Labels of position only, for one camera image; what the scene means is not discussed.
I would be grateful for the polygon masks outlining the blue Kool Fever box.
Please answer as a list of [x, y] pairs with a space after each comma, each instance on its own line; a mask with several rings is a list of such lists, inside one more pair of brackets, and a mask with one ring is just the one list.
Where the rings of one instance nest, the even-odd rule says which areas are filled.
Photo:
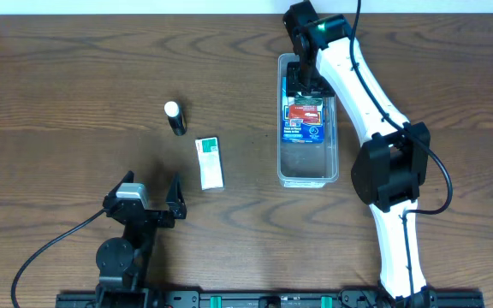
[[282, 101], [280, 104], [281, 116], [281, 136], [284, 143], [320, 144], [324, 141], [324, 107], [323, 122], [320, 125], [299, 124], [291, 126], [286, 118], [286, 108], [288, 107], [288, 97], [286, 93], [286, 78], [282, 77]]

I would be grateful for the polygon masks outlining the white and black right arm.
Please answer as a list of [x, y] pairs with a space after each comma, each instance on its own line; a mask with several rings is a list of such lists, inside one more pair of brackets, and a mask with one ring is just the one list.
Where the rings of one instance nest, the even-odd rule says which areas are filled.
[[435, 159], [427, 126], [412, 124], [368, 68], [357, 25], [343, 15], [321, 18], [312, 4], [290, 6], [282, 18], [298, 57], [286, 71], [295, 100], [339, 99], [359, 139], [351, 179], [374, 217], [381, 256], [380, 285], [397, 307], [432, 307], [419, 264], [415, 217], [427, 163]]

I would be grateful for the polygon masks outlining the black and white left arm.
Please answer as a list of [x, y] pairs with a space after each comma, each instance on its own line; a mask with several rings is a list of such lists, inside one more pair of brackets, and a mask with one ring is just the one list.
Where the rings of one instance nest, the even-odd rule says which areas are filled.
[[124, 226], [123, 234], [106, 240], [96, 254], [99, 269], [95, 306], [164, 307], [164, 295], [149, 287], [146, 275], [160, 228], [173, 228], [187, 217], [180, 176], [172, 178], [166, 210], [149, 208], [146, 187], [129, 171], [103, 201], [106, 216]]

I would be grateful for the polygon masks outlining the red and green medicine box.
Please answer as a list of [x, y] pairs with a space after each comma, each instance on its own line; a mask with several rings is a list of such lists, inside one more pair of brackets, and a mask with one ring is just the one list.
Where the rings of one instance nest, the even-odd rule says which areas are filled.
[[324, 100], [318, 97], [288, 98], [286, 118], [291, 126], [320, 125], [323, 122]]

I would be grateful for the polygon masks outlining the white and green medicine box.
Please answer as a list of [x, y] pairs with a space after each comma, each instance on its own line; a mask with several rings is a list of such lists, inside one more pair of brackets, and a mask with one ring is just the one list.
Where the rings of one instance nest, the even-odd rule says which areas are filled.
[[217, 137], [195, 140], [203, 190], [224, 188], [223, 170]]

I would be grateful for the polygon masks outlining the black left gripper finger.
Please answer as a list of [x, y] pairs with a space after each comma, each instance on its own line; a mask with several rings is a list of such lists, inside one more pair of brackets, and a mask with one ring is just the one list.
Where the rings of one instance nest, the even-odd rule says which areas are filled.
[[181, 191], [181, 181], [178, 173], [175, 173], [172, 178], [165, 203], [175, 219], [185, 219], [187, 217], [187, 206]]
[[129, 170], [123, 178], [118, 182], [118, 184], [113, 187], [104, 197], [104, 202], [107, 203], [111, 199], [118, 198], [118, 194], [123, 191], [129, 184], [134, 183], [134, 172]]

